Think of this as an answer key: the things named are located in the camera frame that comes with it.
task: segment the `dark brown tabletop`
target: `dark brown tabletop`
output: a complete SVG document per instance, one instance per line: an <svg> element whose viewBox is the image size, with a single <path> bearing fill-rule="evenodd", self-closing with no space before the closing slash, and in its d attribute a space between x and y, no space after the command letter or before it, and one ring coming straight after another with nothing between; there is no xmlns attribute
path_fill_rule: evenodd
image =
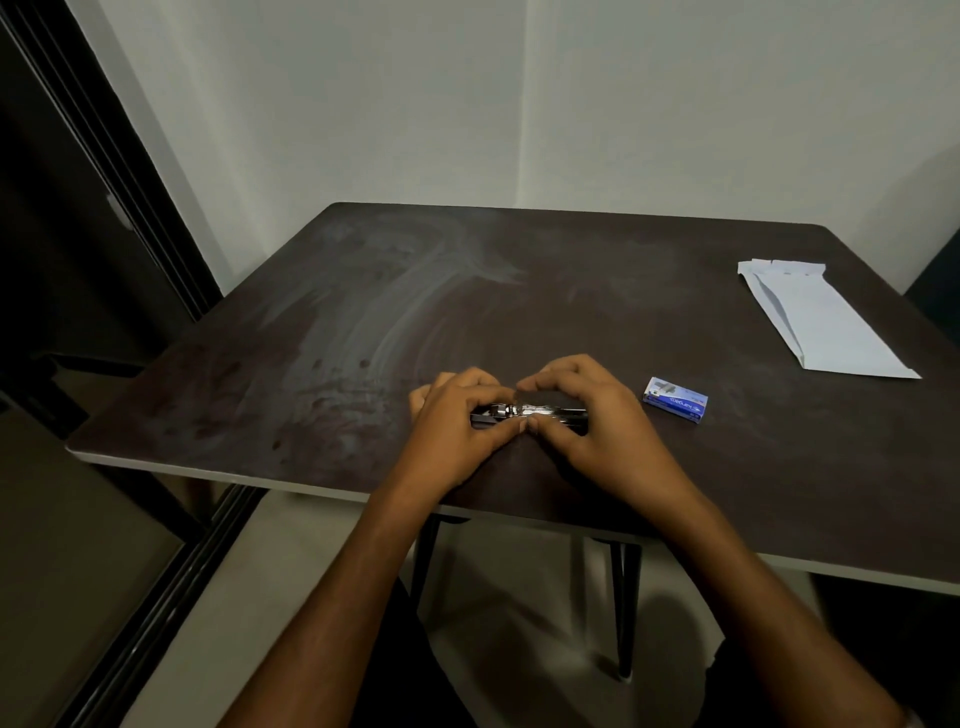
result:
<svg viewBox="0 0 960 728"><path fill-rule="evenodd" d="M827 280L923 379L801 368L736 264ZM960 350L814 225L469 207L326 209L70 440L91 462L362 498L441 370L513 383L589 352L648 408L756 551L814 571L960 591ZM643 521L522 436L450 512L643 535Z"/></svg>

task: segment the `person's right hand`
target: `person's right hand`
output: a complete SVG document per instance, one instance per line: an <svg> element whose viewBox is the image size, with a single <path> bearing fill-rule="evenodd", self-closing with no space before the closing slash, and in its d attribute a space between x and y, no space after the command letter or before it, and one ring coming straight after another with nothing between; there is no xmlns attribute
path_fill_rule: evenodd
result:
<svg viewBox="0 0 960 728"><path fill-rule="evenodd" d="M586 354L555 359L516 384L521 392L560 390L584 402L588 434L552 417L532 415L527 428L565 455L570 465L653 520L694 491L647 419L633 392Z"/></svg>

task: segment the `person's left arm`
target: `person's left arm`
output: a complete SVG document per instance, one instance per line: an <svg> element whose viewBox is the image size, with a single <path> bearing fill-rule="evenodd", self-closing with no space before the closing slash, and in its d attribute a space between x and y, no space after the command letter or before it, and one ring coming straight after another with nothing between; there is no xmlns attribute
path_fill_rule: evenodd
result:
<svg viewBox="0 0 960 728"><path fill-rule="evenodd" d="M426 517L526 425L470 425L514 390L469 369L410 394L414 428L340 553L220 721L220 728L346 726L400 565Z"/></svg>

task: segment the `forearm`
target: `forearm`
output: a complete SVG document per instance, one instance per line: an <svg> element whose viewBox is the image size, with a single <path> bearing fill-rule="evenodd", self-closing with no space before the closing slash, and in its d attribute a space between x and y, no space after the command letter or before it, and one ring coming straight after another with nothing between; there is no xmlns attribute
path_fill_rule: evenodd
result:
<svg viewBox="0 0 960 728"><path fill-rule="evenodd" d="M652 521L697 582L724 633L746 651L791 726L902 726L890 695L750 551L706 497L678 483Z"/></svg>
<svg viewBox="0 0 960 728"><path fill-rule="evenodd" d="M346 726L400 565L432 503L377 490L221 728Z"/></svg>

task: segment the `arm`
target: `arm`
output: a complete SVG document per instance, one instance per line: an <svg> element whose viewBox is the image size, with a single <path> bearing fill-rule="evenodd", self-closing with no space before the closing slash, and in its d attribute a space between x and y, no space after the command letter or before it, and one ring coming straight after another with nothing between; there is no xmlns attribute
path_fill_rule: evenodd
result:
<svg viewBox="0 0 960 728"><path fill-rule="evenodd" d="M280 635L220 728L346 726L403 559L453 486L525 426L470 426L479 404L513 401L478 369L441 374L410 395L413 432L333 564Z"/></svg>
<svg viewBox="0 0 960 728"><path fill-rule="evenodd" d="M662 534L724 633L746 651L785 724L905 725L902 708L697 490L613 375L581 354L551 362L517 389L559 389L586 403L584 437L542 415L528 426Z"/></svg>

